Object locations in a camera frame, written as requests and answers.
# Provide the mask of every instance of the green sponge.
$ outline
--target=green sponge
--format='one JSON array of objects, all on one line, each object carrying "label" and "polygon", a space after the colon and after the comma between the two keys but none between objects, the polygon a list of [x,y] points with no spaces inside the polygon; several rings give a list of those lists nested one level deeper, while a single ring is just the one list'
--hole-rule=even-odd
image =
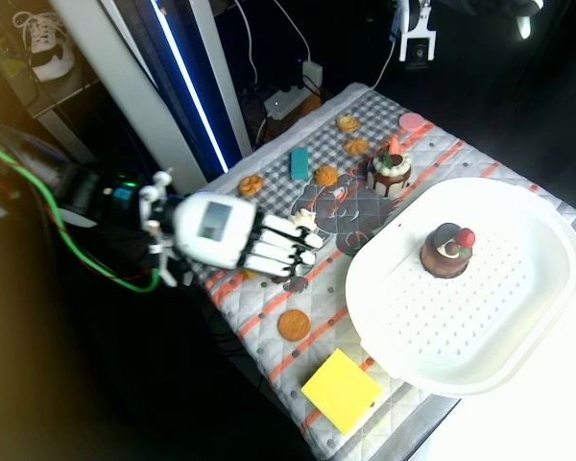
[{"label": "green sponge", "polygon": [[309,179],[309,155],[304,147],[290,153],[290,178],[293,181]]}]

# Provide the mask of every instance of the blue light strip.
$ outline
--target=blue light strip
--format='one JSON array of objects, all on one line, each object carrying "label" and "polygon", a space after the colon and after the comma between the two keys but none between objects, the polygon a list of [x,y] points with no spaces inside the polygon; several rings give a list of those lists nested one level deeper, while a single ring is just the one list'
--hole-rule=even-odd
[{"label": "blue light strip", "polygon": [[203,121],[204,129],[207,131],[207,135],[209,136],[209,140],[211,141],[211,145],[213,146],[213,150],[215,151],[215,155],[220,160],[220,165],[222,165],[222,170],[225,173],[228,172],[227,163],[224,161],[224,156],[222,156],[222,151],[220,151],[220,146],[218,145],[218,141],[215,138],[215,134],[213,134],[213,130],[211,130],[211,126],[209,125],[209,120],[207,119],[206,114],[204,113],[203,105],[201,104],[201,100],[199,99],[199,95],[196,92],[196,88],[192,83],[192,79],[190,79],[190,74],[188,73],[188,69],[185,67],[185,62],[181,57],[180,49],[175,42],[175,38],[173,37],[173,32],[171,31],[171,27],[169,23],[166,21],[164,14],[160,11],[157,7],[156,0],[150,0],[152,2],[152,6],[154,7],[154,11],[156,12],[156,17],[158,22],[160,23],[160,27],[162,28],[162,32],[166,37],[166,41],[171,48],[171,52],[173,53],[173,57],[177,63],[178,68],[180,69],[181,76],[183,77],[183,81],[190,92],[190,96],[192,96],[192,101],[194,101],[194,106],[196,110],[199,112],[201,116],[201,120]]}]

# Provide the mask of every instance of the red cherry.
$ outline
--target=red cherry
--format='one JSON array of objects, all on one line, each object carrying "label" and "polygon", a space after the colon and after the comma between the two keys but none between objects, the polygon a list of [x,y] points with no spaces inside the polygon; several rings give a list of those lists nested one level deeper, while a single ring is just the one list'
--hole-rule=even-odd
[{"label": "red cherry", "polygon": [[471,248],[476,243],[476,234],[471,229],[463,228],[457,232],[455,240],[464,248]]}]

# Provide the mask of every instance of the white shoe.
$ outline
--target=white shoe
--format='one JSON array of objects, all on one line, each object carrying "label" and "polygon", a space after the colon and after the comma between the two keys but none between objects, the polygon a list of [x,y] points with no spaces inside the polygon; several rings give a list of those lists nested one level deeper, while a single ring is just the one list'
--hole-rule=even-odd
[{"label": "white shoe", "polygon": [[57,14],[18,12],[12,17],[12,24],[22,29],[26,48],[30,35],[30,67],[41,82],[63,77],[75,66],[70,40]]}]

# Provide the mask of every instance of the pink round object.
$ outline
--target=pink round object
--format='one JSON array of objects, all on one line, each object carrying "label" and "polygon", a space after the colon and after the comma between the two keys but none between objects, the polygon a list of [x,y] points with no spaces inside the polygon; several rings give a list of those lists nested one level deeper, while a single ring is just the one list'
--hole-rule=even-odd
[{"label": "pink round object", "polygon": [[424,125],[424,119],[417,113],[408,112],[399,117],[399,126],[406,132],[415,132]]}]

